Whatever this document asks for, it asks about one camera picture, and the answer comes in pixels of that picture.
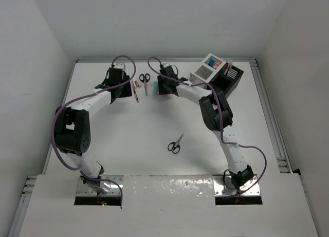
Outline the light blue highlighter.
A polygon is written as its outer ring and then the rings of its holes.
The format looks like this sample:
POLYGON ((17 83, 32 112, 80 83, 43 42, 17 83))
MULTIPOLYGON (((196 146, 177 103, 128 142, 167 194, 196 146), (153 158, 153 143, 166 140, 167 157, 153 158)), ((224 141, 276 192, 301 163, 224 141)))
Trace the light blue highlighter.
POLYGON ((153 83, 153 96, 158 96, 159 92, 158 92, 158 81, 154 81, 153 83))

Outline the thin red pencil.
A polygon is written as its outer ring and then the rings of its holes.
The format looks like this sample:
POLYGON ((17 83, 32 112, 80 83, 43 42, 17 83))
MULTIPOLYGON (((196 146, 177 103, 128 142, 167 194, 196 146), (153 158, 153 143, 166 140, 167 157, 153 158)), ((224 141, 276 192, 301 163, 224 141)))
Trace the thin red pencil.
POLYGON ((131 85, 132 85, 132 90, 133 90, 133 94, 134 94, 134 97, 136 99, 136 102, 139 103, 139 98, 138 98, 138 95, 137 95, 137 92, 136 92, 136 87, 135 87, 134 81, 131 82, 131 85))

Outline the blue capped black marker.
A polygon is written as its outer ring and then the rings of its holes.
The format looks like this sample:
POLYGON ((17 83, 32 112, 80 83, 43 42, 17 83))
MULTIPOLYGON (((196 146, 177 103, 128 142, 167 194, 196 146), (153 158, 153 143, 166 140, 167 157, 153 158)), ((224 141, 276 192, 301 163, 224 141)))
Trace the blue capped black marker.
POLYGON ((211 60, 209 61, 208 65, 209 65, 210 67, 212 67, 214 63, 217 63, 216 60, 211 59, 211 60))

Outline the black handled scissors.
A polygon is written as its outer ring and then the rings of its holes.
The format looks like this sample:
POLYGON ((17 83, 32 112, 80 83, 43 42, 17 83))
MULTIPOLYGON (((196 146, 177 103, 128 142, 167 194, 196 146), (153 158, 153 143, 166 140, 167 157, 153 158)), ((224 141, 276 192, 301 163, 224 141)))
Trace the black handled scissors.
POLYGON ((180 151, 180 141, 183 138, 184 134, 181 134, 181 136, 174 142, 169 143, 167 149, 168 151, 172 152, 173 154, 177 154, 180 151))

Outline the red pen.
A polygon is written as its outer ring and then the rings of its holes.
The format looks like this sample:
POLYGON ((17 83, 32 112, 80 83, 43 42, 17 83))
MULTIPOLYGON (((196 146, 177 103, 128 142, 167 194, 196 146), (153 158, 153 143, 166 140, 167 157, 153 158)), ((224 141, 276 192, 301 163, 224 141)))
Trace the red pen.
POLYGON ((232 60, 230 60, 230 61, 228 62, 228 65, 227 65, 227 67, 226 67, 226 69, 225 69, 224 75, 226 75, 226 74, 229 72, 231 66, 232 66, 232 60))

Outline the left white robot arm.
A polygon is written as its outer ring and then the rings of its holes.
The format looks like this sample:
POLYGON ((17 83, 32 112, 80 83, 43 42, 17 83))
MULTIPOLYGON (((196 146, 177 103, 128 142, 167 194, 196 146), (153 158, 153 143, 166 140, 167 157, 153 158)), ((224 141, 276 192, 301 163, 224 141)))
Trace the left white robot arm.
POLYGON ((124 64, 111 64, 92 93, 58 107, 52 121, 51 145, 59 161, 69 170, 79 171, 98 188, 106 179, 103 166, 88 153, 92 141, 90 120, 116 99, 131 97, 131 79, 124 64))

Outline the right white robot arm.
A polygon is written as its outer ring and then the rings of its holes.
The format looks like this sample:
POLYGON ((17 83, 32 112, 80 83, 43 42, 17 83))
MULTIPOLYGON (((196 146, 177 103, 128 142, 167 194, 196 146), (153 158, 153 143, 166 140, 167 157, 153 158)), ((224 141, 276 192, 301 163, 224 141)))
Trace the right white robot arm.
POLYGON ((224 92, 208 82, 196 84, 188 79, 179 78, 171 65, 160 64, 158 89, 160 95, 174 94, 186 98, 200 107, 205 126, 219 140, 227 159, 231 183, 236 190, 251 180, 254 172, 241 151, 233 130, 233 112, 224 92))

